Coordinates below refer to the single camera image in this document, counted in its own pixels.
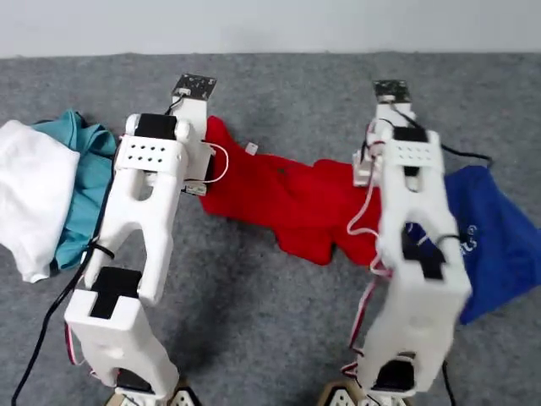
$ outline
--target floor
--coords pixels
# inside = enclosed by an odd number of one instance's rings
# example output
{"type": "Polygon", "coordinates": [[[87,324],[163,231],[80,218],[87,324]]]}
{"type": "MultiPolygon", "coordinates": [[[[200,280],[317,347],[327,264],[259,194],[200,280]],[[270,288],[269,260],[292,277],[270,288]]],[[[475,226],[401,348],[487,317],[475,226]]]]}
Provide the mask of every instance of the floor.
{"type": "MultiPolygon", "coordinates": [[[[132,112],[162,112],[183,72],[218,78],[210,113],[241,144],[311,163],[349,161],[374,113],[371,80],[408,81],[419,119],[446,144],[496,160],[498,185],[541,226],[541,55],[188,55],[0,60],[0,123],[33,123],[73,107],[120,134],[132,112]]],[[[447,168],[467,163],[447,157],[447,168]]],[[[351,360],[346,349],[368,281],[337,251],[329,266],[288,256],[273,234],[209,217],[184,195],[163,300],[148,311],[155,334],[207,405],[314,405],[351,360]]],[[[140,236],[118,255],[139,268],[140,236]]],[[[22,283],[0,249],[0,398],[11,397],[41,318],[71,278],[22,283]]],[[[459,405],[517,405],[541,397],[541,291],[458,327],[450,362],[459,405]]],[[[369,309],[374,317],[384,298],[369,309]]],[[[62,311],[20,404],[101,405],[110,390],[68,364],[62,311]]],[[[447,405],[442,380],[416,405],[447,405]]]]}

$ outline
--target teal shirt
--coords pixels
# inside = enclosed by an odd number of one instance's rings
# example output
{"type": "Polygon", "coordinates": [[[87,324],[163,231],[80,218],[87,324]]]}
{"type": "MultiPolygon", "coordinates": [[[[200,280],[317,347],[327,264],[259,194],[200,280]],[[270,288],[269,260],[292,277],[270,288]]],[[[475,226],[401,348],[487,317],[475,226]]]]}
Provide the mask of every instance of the teal shirt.
{"type": "Polygon", "coordinates": [[[74,193],[55,252],[59,269],[76,266],[89,243],[107,184],[111,179],[112,156],[117,148],[114,135],[100,124],[86,126],[74,110],[58,120],[32,126],[80,154],[74,193]]]}

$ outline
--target drawstring bag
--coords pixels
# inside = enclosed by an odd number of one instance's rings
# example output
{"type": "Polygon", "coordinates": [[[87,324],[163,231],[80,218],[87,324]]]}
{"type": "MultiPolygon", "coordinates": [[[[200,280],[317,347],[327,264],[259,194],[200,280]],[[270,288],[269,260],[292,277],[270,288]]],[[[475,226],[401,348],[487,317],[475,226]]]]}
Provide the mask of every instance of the drawstring bag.
{"type": "MultiPolygon", "coordinates": [[[[467,324],[541,283],[541,233],[498,189],[486,167],[445,176],[451,213],[472,295],[460,320],[467,324]]],[[[421,240],[416,226],[410,237],[421,240]]],[[[427,241],[422,248],[433,249],[427,241]]]]}

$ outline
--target black wire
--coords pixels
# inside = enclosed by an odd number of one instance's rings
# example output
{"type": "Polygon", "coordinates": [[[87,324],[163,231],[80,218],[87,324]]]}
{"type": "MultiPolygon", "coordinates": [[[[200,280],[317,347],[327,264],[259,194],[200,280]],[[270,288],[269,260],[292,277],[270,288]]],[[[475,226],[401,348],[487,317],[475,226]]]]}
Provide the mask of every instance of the black wire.
{"type": "Polygon", "coordinates": [[[460,239],[460,235],[456,235],[456,234],[443,234],[443,235],[440,235],[440,236],[438,237],[438,239],[436,239],[434,245],[435,245],[436,247],[439,248],[441,242],[442,242],[444,239],[457,239],[459,243],[462,241],[462,240],[460,239]]]}
{"type": "Polygon", "coordinates": [[[117,147],[117,149],[115,150],[115,154],[112,158],[112,162],[111,162],[112,176],[111,176],[111,179],[109,179],[109,183],[107,184],[107,188],[103,196],[103,202],[101,203],[101,208],[98,213],[98,218],[96,220],[96,227],[94,228],[94,233],[86,249],[85,258],[81,262],[81,265],[79,266],[79,269],[77,270],[77,272],[74,274],[74,277],[68,282],[66,287],[57,296],[57,298],[54,299],[54,301],[51,304],[51,307],[49,307],[49,309],[47,310],[45,317],[43,317],[43,322],[41,323],[40,335],[37,338],[34,351],[32,352],[32,356],[30,357],[30,360],[28,361],[28,365],[26,366],[25,373],[23,374],[23,377],[21,378],[19,385],[17,385],[17,388],[15,389],[15,392],[13,396],[11,397],[11,406],[17,406],[17,398],[19,397],[21,391],[23,390],[23,387],[25,387],[25,383],[28,381],[30,373],[32,372],[32,369],[34,368],[34,364],[37,361],[37,357],[40,355],[41,346],[43,345],[43,341],[45,340],[47,328],[49,326],[49,321],[51,320],[52,315],[54,314],[55,311],[57,311],[58,307],[69,296],[69,294],[75,289],[75,287],[77,286],[77,283],[79,282],[81,276],[85,272],[85,269],[90,262],[90,258],[92,257],[94,249],[96,249],[96,243],[92,244],[91,242],[95,241],[96,237],[98,237],[100,233],[101,223],[103,222],[103,217],[105,215],[105,207],[107,205],[107,200],[109,199],[109,192],[111,192],[112,181],[114,180],[114,164],[117,159],[117,154],[118,154],[119,149],[120,148],[117,147]]]}
{"type": "MultiPolygon", "coordinates": [[[[363,389],[363,385],[361,385],[361,382],[358,381],[358,378],[355,376],[355,382],[358,384],[358,387],[360,387],[361,389],[363,389]]],[[[370,395],[368,395],[366,392],[364,393],[366,395],[366,397],[368,399],[370,399],[372,402],[374,402],[375,404],[377,404],[378,406],[381,406],[381,403],[379,401],[377,401],[375,398],[371,397],[370,395]]]]}
{"type": "MultiPolygon", "coordinates": [[[[404,114],[403,112],[398,110],[398,108],[396,108],[396,106],[394,104],[391,104],[391,107],[395,112],[400,114],[413,127],[415,127],[416,129],[424,130],[424,127],[421,124],[419,124],[413,118],[408,117],[406,114],[404,114]]],[[[445,145],[443,143],[441,143],[441,149],[444,150],[444,151],[447,151],[447,152],[449,152],[449,153],[451,153],[453,155],[457,155],[457,156],[482,159],[482,160],[487,162],[487,168],[488,169],[491,169],[492,166],[494,165],[494,159],[492,158],[492,156],[488,156],[488,155],[484,155],[484,154],[478,154],[477,152],[462,152],[462,151],[459,151],[459,150],[455,150],[454,148],[451,148],[450,146],[447,146],[447,145],[445,145]]]]}
{"type": "Polygon", "coordinates": [[[445,144],[441,144],[441,148],[444,150],[444,151],[447,151],[453,155],[458,155],[458,156],[465,156],[465,157],[469,157],[469,158],[477,158],[477,159],[482,159],[484,161],[487,162],[487,168],[488,169],[491,169],[492,166],[494,165],[494,159],[492,158],[492,156],[488,156],[488,155],[484,155],[484,154],[478,154],[477,152],[462,152],[462,151],[458,151],[458,150],[455,150],[454,148],[451,148],[450,146],[447,146],[445,144]]]}
{"type": "Polygon", "coordinates": [[[164,112],[164,115],[168,116],[169,114],[171,114],[173,108],[175,108],[176,106],[178,106],[178,104],[182,101],[182,99],[184,98],[184,93],[180,93],[178,95],[178,100],[174,101],[173,103],[171,103],[169,105],[169,107],[167,108],[166,112],[164,112]]]}
{"type": "Polygon", "coordinates": [[[371,397],[370,395],[368,395],[367,393],[366,393],[366,397],[367,397],[368,399],[370,399],[372,402],[374,402],[375,404],[377,404],[378,406],[381,406],[381,403],[380,403],[379,401],[377,401],[375,398],[372,398],[372,397],[371,397]]]}
{"type": "Polygon", "coordinates": [[[137,402],[135,402],[132,398],[129,398],[128,396],[124,395],[124,397],[129,400],[131,404],[134,404],[135,406],[140,406],[137,402]]]}
{"type": "Polygon", "coordinates": [[[447,360],[443,361],[443,364],[441,365],[441,373],[443,374],[443,382],[445,383],[445,389],[449,396],[449,402],[451,402],[451,406],[456,406],[455,395],[453,394],[451,384],[449,383],[449,375],[447,374],[447,360]]]}
{"type": "Polygon", "coordinates": [[[390,124],[392,128],[395,128],[395,124],[393,124],[390,120],[386,119],[386,118],[378,118],[378,120],[380,121],[385,121],[386,123],[390,124]]]}

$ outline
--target fabric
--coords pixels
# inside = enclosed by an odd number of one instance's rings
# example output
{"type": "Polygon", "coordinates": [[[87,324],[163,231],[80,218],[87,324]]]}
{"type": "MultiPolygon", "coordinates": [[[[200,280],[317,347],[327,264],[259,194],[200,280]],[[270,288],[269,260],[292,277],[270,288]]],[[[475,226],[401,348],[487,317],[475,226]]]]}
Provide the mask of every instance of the fabric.
{"type": "MultiPolygon", "coordinates": [[[[331,261],[333,244],[360,265],[374,258],[373,235],[346,232],[366,197],[366,189],[352,187],[350,165],[321,160],[311,167],[279,156],[251,156],[215,117],[209,118],[206,140],[229,154],[226,175],[201,198],[208,213],[271,228],[282,250],[316,264],[331,261]]],[[[217,153],[214,176],[224,165],[225,157],[217,153]]],[[[357,226],[377,228],[379,218],[380,205],[370,205],[357,226]]]]}
{"type": "Polygon", "coordinates": [[[26,282],[49,277],[79,153],[18,121],[0,128],[0,244],[26,282]]]}
{"type": "Polygon", "coordinates": [[[80,154],[73,198],[54,255],[58,268],[67,269],[79,263],[94,232],[117,143],[110,131],[100,124],[87,126],[74,110],[33,127],[80,154]]]}
{"type": "Polygon", "coordinates": [[[541,283],[541,233],[485,167],[448,175],[445,187],[473,287],[461,315],[467,324],[541,283]]]}
{"type": "MultiPolygon", "coordinates": [[[[374,237],[348,235],[346,226],[363,204],[366,189],[352,186],[351,164],[319,160],[312,167],[278,156],[251,156],[230,137],[222,121],[209,119],[206,139],[227,149],[229,170],[201,198],[210,214],[272,228],[280,248],[325,265],[337,244],[355,263],[374,258],[374,237]]],[[[213,172],[224,168],[216,156],[213,172]]],[[[449,207],[456,217],[473,294],[462,312],[466,324],[541,283],[539,231],[498,190],[488,169],[465,167],[445,177],[449,207]]],[[[377,229],[380,196],[355,228],[377,229]]],[[[422,230],[411,236],[419,240],[422,230]]],[[[434,246],[427,241],[424,250],[434,246]]]]}

